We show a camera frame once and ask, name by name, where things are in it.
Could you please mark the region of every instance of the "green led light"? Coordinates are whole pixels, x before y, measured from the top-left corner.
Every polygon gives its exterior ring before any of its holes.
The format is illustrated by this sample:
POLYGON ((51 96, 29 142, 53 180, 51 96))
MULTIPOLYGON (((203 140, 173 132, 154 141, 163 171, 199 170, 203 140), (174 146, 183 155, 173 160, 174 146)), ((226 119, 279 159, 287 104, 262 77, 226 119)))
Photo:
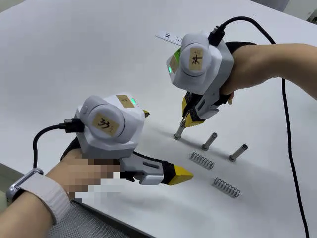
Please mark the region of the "green led light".
POLYGON ((136 104, 137 104, 137 103, 134 101, 133 98, 130 98, 130 100, 131 100, 131 102, 132 102, 133 105, 136 105, 136 104))

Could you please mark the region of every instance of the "gray mesh fabric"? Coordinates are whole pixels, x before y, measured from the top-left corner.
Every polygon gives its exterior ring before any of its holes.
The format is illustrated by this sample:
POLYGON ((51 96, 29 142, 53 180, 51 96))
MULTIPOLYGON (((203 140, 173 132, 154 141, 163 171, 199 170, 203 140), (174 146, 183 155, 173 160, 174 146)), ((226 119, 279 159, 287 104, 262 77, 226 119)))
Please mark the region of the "gray mesh fabric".
POLYGON ((53 226, 48 238, 129 238, 97 218, 80 205, 71 202, 65 217, 53 226))

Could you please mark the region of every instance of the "sticker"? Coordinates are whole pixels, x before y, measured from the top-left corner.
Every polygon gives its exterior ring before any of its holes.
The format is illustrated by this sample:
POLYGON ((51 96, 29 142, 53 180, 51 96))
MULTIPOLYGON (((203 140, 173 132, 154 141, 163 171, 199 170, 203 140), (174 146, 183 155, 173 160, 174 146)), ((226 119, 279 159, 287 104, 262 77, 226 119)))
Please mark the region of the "sticker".
POLYGON ((113 136, 118 130, 119 124, 115 121, 105 117, 104 115, 97 113, 95 119, 93 120, 93 126, 113 136))
POLYGON ((171 67, 173 73, 175 73, 178 69, 178 62, 175 56, 172 57, 172 59, 169 62, 169 66, 171 67))
POLYGON ((203 48, 191 48, 189 57, 190 70, 202 70, 203 67, 203 48))
POLYGON ((176 61, 179 63, 180 48, 174 53, 174 56, 175 56, 175 58, 176 58, 176 61))
POLYGON ((127 95, 117 95, 120 103, 123 105, 124 108, 134 108, 133 104, 131 103, 130 99, 127 95))

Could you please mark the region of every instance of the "metal cylinder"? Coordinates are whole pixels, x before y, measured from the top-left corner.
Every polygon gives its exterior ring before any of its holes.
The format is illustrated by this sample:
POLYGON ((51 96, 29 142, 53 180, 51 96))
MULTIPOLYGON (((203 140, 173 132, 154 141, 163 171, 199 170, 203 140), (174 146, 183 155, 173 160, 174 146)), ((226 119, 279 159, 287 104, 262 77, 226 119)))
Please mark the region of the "metal cylinder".
POLYGON ((208 150, 210 145, 214 142, 214 140, 217 138, 217 133, 214 132, 213 134, 211 134, 211 136, 208 138, 208 140, 206 141, 205 144, 202 144, 202 149, 203 150, 208 150))
POLYGON ((246 144, 243 144, 239 149, 237 149, 236 152, 234 152, 232 155, 229 156, 230 161, 236 161, 237 158, 247 150, 248 146, 246 144))
POLYGON ((185 129, 185 127, 183 126, 179 126, 179 128, 177 129, 177 132, 174 134, 174 139, 175 140, 179 140, 181 137, 181 134, 183 133, 183 130, 185 129))

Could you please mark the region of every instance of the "trigger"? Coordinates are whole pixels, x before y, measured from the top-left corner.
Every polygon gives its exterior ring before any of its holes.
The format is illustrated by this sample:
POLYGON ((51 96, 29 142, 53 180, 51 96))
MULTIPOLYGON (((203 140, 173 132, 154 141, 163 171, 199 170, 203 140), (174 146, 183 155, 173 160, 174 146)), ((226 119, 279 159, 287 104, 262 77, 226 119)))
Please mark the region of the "trigger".
POLYGON ((219 100, 214 103, 216 106, 220 106, 221 104, 226 104, 230 98, 230 95, 220 95, 219 100))
POLYGON ((121 179, 126 179, 131 182, 135 181, 134 175, 135 175, 135 172, 120 172, 121 179))

